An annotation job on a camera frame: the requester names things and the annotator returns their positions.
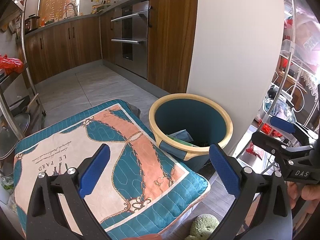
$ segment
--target blue gripper pad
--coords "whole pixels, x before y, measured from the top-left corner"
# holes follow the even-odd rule
[[[270,118],[270,124],[276,128],[281,129],[287,133],[294,133],[296,129],[294,128],[294,124],[291,122],[287,122],[279,117],[273,116]]]
[[[222,149],[212,144],[209,149],[209,157],[228,193],[238,198],[241,192],[240,178],[228,162],[227,155]]]
[[[110,160],[110,148],[104,144],[99,148],[99,152],[93,156],[93,160],[83,173],[79,181],[79,195],[83,199],[86,195],[90,195],[96,186],[103,170]]]

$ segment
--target green plush toy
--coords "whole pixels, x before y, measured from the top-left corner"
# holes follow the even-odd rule
[[[210,214],[200,215],[193,221],[190,236],[187,236],[185,240],[207,240],[218,224],[219,221],[215,216]]]

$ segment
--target silver screw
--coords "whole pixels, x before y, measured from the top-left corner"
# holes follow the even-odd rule
[[[279,172],[279,171],[275,171],[275,175],[276,175],[278,178],[280,178],[280,177],[282,176],[281,172]]]
[[[250,167],[244,167],[243,170],[245,173],[252,173],[252,169]]]
[[[68,170],[67,170],[67,173],[68,174],[74,174],[76,172],[76,168],[69,168]]]
[[[38,174],[39,179],[42,179],[44,176],[45,176],[45,172],[43,171]]]

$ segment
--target oven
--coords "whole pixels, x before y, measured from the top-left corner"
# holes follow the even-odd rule
[[[116,8],[114,19],[115,62],[117,65],[147,78],[149,1]]]

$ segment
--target wooden cabinet door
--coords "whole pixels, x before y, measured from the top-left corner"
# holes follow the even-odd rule
[[[148,81],[169,93],[187,91],[198,0],[150,0]]]
[[[76,66],[101,59],[99,17],[83,18],[70,23]]]
[[[43,30],[42,37],[51,76],[76,66],[72,53],[70,23],[59,24]]]
[[[113,18],[114,10],[111,10],[100,17],[101,24],[101,47],[102,47],[102,58],[108,62],[115,63],[115,54],[113,42],[111,39],[114,38],[113,23],[110,21]]]
[[[37,84],[48,78],[42,33],[28,36],[25,46],[30,74],[34,84]]]

